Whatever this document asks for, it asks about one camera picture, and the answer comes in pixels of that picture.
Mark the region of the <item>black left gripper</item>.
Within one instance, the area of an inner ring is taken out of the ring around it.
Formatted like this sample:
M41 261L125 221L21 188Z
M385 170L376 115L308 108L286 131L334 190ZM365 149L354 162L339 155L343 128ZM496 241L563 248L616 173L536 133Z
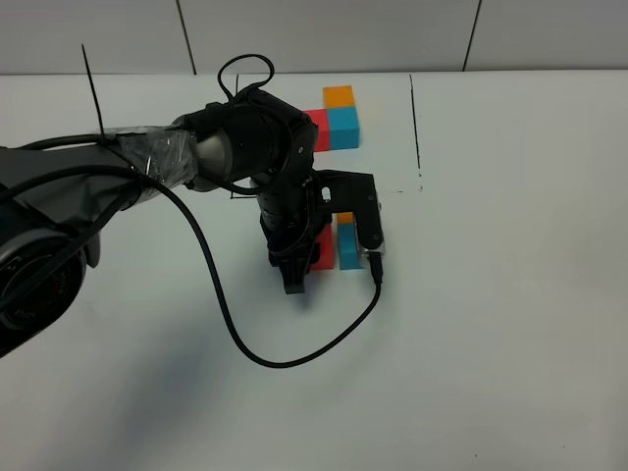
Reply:
M315 212L316 171L296 178L281 177L271 189L256 196L260 224L267 240L269 261L282 275L286 294L305 293L304 279L319 260L315 241L332 221Z

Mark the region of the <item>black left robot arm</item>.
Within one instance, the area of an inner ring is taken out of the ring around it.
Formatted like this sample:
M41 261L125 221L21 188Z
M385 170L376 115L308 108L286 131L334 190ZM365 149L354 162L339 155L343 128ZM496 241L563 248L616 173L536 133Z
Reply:
M177 186L254 197L270 263L288 294L317 262L322 211L318 130L304 112L250 86L164 127L63 136L1 151L1 350L10 353L71 306L119 212Z

